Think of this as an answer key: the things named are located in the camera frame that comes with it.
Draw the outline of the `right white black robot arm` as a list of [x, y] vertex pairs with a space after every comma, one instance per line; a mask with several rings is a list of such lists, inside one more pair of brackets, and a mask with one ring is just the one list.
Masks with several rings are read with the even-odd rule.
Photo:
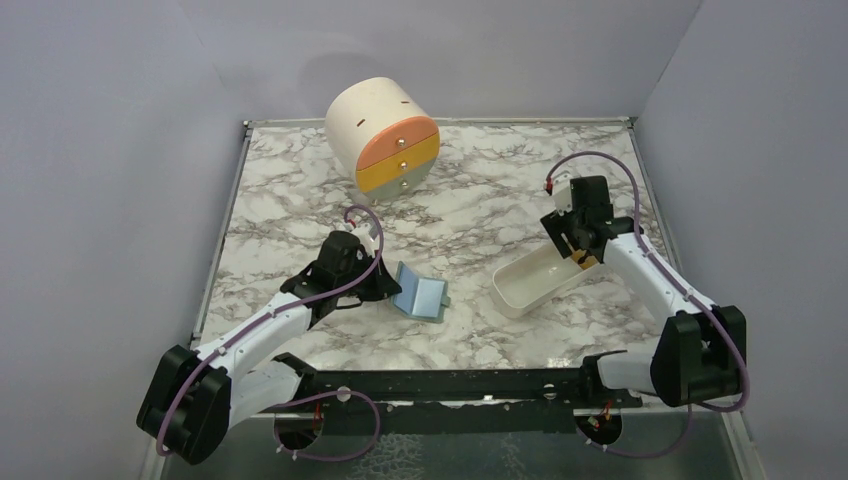
[[616, 216], [605, 177], [547, 180], [554, 210], [540, 222], [562, 257], [594, 259], [616, 273], [661, 331], [656, 343], [596, 355], [577, 380], [579, 398], [600, 407], [617, 390], [677, 407], [741, 395], [746, 320], [697, 292], [628, 216]]

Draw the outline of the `green card holder wallet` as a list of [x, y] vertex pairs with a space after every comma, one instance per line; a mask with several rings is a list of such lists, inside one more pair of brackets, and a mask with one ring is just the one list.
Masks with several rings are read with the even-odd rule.
[[395, 280], [401, 292], [393, 295], [390, 304], [405, 317], [430, 323], [442, 323], [451, 304], [448, 282], [416, 273], [403, 262], [398, 263]]

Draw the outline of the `gold credit card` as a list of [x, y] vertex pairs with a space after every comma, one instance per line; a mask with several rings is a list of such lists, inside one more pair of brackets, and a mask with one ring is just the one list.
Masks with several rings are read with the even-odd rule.
[[597, 258], [588, 250], [574, 251], [570, 259], [573, 260], [581, 270], [588, 270], [598, 264]]

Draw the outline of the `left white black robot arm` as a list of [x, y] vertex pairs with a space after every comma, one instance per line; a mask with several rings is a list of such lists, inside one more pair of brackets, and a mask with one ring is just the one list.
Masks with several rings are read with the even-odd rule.
[[285, 342], [340, 309], [400, 293], [381, 258], [377, 228], [336, 230], [317, 258], [286, 280], [271, 300], [228, 333], [194, 350], [175, 345], [161, 357], [136, 417], [164, 454], [191, 465], [207, 459], [231, 427], [276, 404], [290, 410], [313, 401], [306, 366], [271, 360]]

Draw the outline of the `white plastic tray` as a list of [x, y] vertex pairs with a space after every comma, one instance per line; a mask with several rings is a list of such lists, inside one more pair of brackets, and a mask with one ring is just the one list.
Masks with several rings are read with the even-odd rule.
[[497, 312], [517, 319], [604, 272], [594, 260], [578, 264], [547, 244], [495, 270], [490, 294]]

